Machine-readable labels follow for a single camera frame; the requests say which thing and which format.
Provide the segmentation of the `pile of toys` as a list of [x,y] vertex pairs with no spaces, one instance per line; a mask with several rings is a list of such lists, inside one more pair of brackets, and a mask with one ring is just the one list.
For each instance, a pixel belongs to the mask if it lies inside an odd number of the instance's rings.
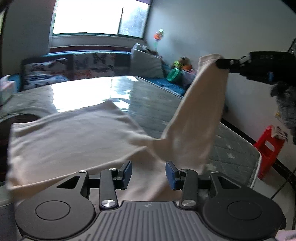
[[179,70],[184,70],[184,71],[191,71],[192,65],[191,61],[187,57],[181,57],[179,60],[175,61],[171,68],[177,68]]

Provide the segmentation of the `round black induction cooktop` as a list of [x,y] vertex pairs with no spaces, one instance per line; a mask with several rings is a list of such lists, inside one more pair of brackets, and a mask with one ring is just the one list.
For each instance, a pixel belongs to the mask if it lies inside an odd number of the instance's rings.
[[30,123],[41,117],[30,113],[9,114],[1,118],[1,185],[6,180],[6,174],[10,168],[11,146],[15,140],[15,126],[22,123]]

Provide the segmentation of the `window with green frame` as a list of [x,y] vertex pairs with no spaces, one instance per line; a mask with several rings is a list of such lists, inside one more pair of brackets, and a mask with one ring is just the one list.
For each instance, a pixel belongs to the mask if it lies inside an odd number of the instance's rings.
[[132,48],[144,43],[152,1],[56,1],[49,46]]

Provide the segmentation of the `butterfly pattern sofa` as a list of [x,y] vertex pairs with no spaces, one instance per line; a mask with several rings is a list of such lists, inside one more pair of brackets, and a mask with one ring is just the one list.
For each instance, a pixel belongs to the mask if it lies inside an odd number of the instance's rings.
[[[53,83],[111,76],[130,75],[130,52],[75,51],[48,54],[21,62],[20,90]],[[170,83],[166,77],[170,67],[163,64],[163,78],[144,78],[179,96],[186,90],[182,82]]]

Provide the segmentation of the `white tissue box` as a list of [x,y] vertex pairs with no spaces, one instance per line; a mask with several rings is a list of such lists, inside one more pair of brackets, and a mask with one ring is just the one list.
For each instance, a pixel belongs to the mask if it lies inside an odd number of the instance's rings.
[[16,82],[10,80],[10,75],[1,78],[0,82],[0,105],[3,106],[16,93]]

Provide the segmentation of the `green plastic basin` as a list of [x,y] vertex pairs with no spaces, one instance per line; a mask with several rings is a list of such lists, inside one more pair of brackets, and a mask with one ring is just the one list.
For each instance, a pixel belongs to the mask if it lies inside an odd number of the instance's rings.
[[178,83],[182,79],[182,71],[178,68],[172,69],[167,77],[166,80],[170,83]]

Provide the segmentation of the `cream knit sweater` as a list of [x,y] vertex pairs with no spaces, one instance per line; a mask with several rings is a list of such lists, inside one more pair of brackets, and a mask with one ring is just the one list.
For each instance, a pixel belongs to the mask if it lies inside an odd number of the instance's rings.
[[160,138],[148,136],[112,102],[56,113],[15,126],[6,186],[23,200],[80,170],[98,174],[132,161],[119,201],[177,200],[165,163],[202,173],[221,120],[228,71],[219,54],[200,58],[198,73]]

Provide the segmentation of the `grey cushion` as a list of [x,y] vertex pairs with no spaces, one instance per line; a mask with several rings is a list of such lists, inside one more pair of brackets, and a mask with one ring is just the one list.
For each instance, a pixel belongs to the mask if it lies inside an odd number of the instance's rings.
[[136,43],[131,49],[129,73],[142,78],[163,78],[162,60],[144,52],[142,45]]

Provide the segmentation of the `red plastic stool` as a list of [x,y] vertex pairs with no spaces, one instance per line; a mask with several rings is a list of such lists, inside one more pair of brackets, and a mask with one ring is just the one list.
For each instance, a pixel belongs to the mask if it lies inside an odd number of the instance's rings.
[[278,154],[288,141],[288,135],[279,126],[268,126],[257,142],[255,148],[261,154],[261,164],[258,178],[262,180],[275,163]]

